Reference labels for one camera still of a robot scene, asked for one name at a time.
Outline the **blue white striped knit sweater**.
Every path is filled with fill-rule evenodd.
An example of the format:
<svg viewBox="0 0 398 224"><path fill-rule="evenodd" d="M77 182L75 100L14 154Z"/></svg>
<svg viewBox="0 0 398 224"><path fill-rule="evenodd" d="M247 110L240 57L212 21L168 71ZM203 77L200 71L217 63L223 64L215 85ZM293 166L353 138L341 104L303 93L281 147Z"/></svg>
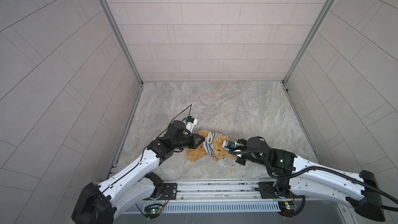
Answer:
<svg viewBox="0 0 398 224"><path fill-rule="evenodd" d="M212 157L216 157L213 144L215 141L215 138L219 135L219 133L211 133L209 132L207 137L205 138L205 141L202 143L205 151Z"/></svg>

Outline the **tan plush teddy bear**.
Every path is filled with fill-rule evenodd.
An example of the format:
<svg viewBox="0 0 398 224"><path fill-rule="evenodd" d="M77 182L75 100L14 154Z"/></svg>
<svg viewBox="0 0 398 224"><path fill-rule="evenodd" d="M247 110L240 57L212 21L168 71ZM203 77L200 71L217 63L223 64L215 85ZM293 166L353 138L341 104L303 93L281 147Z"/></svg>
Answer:
<svg viewBox="0 0 398 224"><path fill-rule="evenodd" d="M204 139L207 137L208 133L210 131L207 130L201 130L199 132L199 135L202 136ZM226 160L226 159L235 159L236 155L232 155L228 153L227 150L222 148L222 144L224 141L230 141L230 139L223 134L219 134L214 141L213 148L216 157L213 157L215 161L219 160ZM200 159L210 156L204 149L203 144L201 144L198 148L196 149L188 149L188 160L190 162L197 162Z"/></svg>

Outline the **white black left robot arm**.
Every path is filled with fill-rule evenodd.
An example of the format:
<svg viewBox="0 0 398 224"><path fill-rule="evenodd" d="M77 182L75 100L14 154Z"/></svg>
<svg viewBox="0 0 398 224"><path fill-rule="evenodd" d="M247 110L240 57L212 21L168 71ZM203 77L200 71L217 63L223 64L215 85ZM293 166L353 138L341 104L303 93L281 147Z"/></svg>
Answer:
<svg viewBox="0 0 398 224"><path fill-rule="evenodd" d="M177 149L196 149L204 137L193 133L192 116L172 121L163 137L156 138L142 154L119 173L98 184L88 183L80 193L71 219L76 224L112 224L135 203L158 198L163 180L153 171Z"/></svg>

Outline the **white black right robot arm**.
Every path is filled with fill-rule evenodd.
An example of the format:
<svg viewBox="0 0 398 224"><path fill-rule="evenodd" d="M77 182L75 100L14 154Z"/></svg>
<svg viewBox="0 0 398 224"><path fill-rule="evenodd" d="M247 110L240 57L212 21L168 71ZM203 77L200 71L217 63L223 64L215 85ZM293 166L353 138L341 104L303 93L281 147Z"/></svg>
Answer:
<svg viewBox="0 0 398 224"><path fill-rule="evenodd" d="M349 173L311 162L292 152L271 148L264 138L256 136L237 142L225 141L223 148L235 155L236 162L247 161L266 168L276 181L272 186L260 186L267 197L315 197L348 207L367 219L385 220L378 184L373 173Z"/></svg>

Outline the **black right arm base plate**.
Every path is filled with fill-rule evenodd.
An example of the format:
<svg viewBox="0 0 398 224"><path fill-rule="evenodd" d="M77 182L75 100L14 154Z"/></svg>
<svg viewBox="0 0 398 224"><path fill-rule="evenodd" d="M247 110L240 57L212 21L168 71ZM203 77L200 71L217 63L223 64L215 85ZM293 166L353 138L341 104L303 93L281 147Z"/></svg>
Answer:
<svg viewBox="0 0 398 224"><path fill-rule="evenodd" d="M255 191L260 193L262 199L293 199L299 197L290 191L290 186L285 181L259 182Z"/></svg>

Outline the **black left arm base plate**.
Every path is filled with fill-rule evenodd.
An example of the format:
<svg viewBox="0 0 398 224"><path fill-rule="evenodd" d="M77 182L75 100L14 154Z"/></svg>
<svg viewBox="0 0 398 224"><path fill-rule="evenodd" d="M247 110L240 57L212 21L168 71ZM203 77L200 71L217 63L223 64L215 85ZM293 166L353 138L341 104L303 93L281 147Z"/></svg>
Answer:
<svg viewBox="0 0 398 224"><path fill-rule="evenodd" d="M161 185L156 185L152 195L145 200L175 200L177 194L177 186L177 183L163 183Z"/></svg>

